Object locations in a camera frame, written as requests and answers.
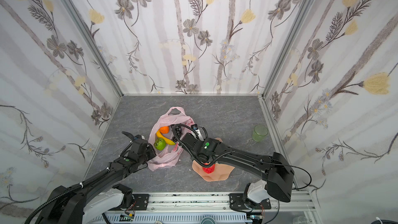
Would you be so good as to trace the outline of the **green fake custard apple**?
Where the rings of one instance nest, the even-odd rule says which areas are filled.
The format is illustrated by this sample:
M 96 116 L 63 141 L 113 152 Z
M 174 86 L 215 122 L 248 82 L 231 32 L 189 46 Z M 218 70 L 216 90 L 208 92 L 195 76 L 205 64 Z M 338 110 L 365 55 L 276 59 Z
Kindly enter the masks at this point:
M 154 142 L 154 147 L 158 151 L 163 151 L 166 147 L 167 143 L 163 138 L 157 138 Z

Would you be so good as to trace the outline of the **red fake strawberry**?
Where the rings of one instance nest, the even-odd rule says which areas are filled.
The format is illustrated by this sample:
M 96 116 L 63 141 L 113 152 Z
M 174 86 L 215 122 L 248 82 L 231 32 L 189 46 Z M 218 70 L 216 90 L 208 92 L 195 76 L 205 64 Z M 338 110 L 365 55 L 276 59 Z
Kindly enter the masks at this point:
M 211 167 L 208 167 L 208 168 L 202 167 L 202 170 L 206 174 L 211 174 L 211 173 L 213 173 L 215 171 L 215 167 L 216 167 L 216 165 L 212 164 Z

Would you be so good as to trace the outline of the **pink plastic bag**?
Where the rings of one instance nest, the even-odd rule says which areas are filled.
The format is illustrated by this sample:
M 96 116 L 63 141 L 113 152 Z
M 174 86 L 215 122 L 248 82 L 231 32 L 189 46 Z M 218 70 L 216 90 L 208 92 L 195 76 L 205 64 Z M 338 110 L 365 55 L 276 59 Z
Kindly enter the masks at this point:
M 171 168 L 179 161 L 183 149 L 178 146 L 177 141 L 172 140 L 174 135 L 171 125 L 180 123 L 191 126 L 194 121 L 186 115 L 182 107 L 171 107 L 153 126 L 148 141 L 156 152 L 155 158 L 148 162 L 148 168 L 152 172 Z

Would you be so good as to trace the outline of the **pink scalloped bowl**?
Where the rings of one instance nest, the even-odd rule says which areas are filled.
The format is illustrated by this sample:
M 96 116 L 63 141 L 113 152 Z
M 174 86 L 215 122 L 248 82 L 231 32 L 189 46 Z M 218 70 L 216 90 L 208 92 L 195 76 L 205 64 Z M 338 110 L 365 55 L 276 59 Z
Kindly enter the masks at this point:
M 233 166 L 228 166 L 226 164 L 216 163 L 215 165 L 215 171 L 211 174 L 204 173 L 202 166 L 196 161 L 193 161 L 192 169 L 207 182 L 227 180 L 231 172 L 235 169 Z

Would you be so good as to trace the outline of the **orange fake fruit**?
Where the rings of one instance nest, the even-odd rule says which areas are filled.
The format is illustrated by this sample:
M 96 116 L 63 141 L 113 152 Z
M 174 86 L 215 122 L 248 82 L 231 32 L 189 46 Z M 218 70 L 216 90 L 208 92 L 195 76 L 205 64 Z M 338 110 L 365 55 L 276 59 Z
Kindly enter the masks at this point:
M 164 126 L 164 127 L 161 127 L 159 129 L 159 132 L 162 133 L 162 134 L 168 134 L 169 131 L 170 131 L 170 127 L 169 126 Z

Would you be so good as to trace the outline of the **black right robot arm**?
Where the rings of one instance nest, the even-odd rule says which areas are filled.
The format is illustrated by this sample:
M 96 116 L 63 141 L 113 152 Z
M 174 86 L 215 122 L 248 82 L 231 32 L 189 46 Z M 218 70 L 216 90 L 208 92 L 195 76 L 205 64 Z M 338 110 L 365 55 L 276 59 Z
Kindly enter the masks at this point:
M 205 128 L 204 138 L 199 135 L 199 127 L 194 125 L 173 124 L 171 130 L 178 145 L 203 168 L 211 168 L 215 164 L 226 164 L 249 172 L 260 180 L 246 186 L 243 203 L 254 208 L 263 201 L 273 198 L 279 202 L 289 203 L 293 190 L 296 166 L 288 163 L 286 158 L 277 152 L 269 155 L 258 155 L 235 149 L 227 144 L 210 138 Z

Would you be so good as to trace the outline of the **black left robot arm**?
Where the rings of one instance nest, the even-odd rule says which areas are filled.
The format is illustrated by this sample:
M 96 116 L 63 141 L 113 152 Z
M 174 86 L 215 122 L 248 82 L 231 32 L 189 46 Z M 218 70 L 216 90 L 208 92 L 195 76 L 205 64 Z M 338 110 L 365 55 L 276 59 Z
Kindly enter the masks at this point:
M 128 132 L 123 134 L 130 142 L 117 159 L 78 184 L 53 190 L 48 200 L 35 209 L 25 222 L 83 224 L 113 208 L 131 209 L 136 198 L 132 189 L 120 184 L 120 181 L 146 168 L 156 152 L 143 136 L 133 136 Z

